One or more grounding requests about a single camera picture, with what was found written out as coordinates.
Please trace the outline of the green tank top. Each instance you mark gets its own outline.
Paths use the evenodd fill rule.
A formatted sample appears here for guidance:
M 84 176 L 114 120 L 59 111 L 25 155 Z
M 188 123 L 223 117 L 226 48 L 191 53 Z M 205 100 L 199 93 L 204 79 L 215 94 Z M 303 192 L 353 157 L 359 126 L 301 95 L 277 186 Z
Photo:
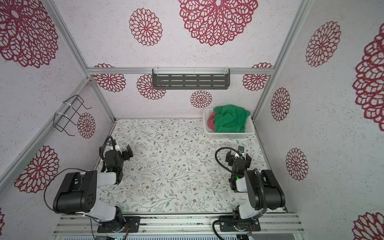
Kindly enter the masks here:
M 216 133 L 244 133 L 251 112 L 235 105 L 214 108 Z

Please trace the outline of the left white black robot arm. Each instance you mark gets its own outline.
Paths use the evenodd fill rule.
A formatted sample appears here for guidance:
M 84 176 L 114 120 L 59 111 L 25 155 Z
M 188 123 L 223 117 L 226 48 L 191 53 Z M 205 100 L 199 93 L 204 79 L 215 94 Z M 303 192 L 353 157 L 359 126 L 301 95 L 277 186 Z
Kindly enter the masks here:
M 124 162 L 132 158 L 130 146 L 122 150 L 117 145 L 103 155 L 103 172 L 68 173 L 53 201 L 53 211 L 61 214 L 80 214 L 95 220 L 100 233 L 119 233 L 130 228 L 120 207 L 97 199 L 97 188 L 119 185 L 123 179 Z

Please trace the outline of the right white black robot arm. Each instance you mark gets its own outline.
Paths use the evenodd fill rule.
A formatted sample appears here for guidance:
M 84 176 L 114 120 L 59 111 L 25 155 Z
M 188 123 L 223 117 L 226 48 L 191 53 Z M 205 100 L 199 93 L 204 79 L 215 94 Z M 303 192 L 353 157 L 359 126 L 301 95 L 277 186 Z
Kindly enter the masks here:
M 231 167 L 230 188 L 236 193 L 246 193 L 248 200 L 233 210 L 233 220 L 252 222 L 268 209 L 275 210 L 285 206 L 284 193 L 271 170 L 251 170 L 252 158 L 238 152 L 226 154 L 226 163 Z

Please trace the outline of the pink tank top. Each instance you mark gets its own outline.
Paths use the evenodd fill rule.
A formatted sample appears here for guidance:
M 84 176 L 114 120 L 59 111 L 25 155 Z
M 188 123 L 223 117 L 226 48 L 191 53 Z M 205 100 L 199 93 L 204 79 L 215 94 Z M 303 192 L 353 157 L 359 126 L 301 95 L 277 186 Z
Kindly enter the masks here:
M 215 132 L 215 117 L 216 117 L 216 113 L 215 111 L 213 111 L 207 120 L 207 126 L 213 132 Z

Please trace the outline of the white plastic basket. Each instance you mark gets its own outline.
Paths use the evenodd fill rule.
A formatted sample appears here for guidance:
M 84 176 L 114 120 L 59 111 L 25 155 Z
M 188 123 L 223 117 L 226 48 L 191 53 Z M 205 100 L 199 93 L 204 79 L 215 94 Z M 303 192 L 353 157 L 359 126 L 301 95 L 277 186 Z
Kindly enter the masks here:
M 203 129 L 204 134 L 210 139 L 245 139 L 255 135 L 255 127 L 252 118 L 248 117 L 245 125 L 245 131 L 242 133 L 216 133 L 208 127 L 208 118 L 214 111 L 214 108 L 203 109 Z

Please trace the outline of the floral table mat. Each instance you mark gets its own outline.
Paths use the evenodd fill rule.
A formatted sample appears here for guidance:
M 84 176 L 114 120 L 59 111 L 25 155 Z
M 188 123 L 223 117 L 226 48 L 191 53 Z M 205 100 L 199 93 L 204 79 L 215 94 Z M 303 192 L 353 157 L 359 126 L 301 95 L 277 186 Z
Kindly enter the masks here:
M 229 213 L 248 199 L 230 188 L 229 148 L 243 146 L 252 168 L 268 167 L 255 136 L 210 139 L 198 119 L 120 120 L 112 136 L 134 156 L 124 164 L 121 183 L 97 194 L 125 214 Z

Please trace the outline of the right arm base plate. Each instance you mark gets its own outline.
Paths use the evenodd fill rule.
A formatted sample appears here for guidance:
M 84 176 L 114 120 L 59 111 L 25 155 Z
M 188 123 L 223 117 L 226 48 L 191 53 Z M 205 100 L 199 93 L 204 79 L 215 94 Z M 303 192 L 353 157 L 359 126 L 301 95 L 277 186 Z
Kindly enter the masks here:
M 259 232 L 259 220 L 234 220 L 232 216 L 219 216 L 221 232 Z

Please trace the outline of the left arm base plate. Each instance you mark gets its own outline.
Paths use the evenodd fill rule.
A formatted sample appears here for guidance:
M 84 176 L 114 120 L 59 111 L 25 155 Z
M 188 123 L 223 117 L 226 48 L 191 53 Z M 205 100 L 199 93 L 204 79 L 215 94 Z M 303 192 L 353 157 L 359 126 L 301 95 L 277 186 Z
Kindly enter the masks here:
M 123 217 L 109 222 L 101 222 L 99 223 L 97 233 L 137 233 L 140 220 L 140 217 Z

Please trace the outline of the aluminium mounting rail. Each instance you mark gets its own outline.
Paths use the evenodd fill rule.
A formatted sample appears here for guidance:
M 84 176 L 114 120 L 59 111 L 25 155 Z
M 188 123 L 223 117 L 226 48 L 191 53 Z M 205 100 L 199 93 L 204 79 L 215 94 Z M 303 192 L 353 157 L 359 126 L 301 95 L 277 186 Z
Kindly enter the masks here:
M 138 235 L 210 235 L 220 231 L 220 224 L 213 225 L 221 214 L 138 214 L 140 226 L 137 233 L 117 233 L 117 236 Z M 258 219 L 259 232 L 228 232 L 229 234 L 293 234 L 305 233 L 297 214 L 267 213 Z M 88 218 L 64 215 L 60 218 L 53 236 L 102 236 L 97 233 L 99 224 Z

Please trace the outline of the grey slotted wall shelf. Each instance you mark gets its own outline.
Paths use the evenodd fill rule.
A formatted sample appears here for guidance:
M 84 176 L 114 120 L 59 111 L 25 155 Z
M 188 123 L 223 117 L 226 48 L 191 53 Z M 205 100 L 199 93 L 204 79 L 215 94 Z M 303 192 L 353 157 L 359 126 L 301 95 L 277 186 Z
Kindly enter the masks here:
M 231 71 L 161 71 L 152 70 L 152 85 L 156 90 L 227 90 Z

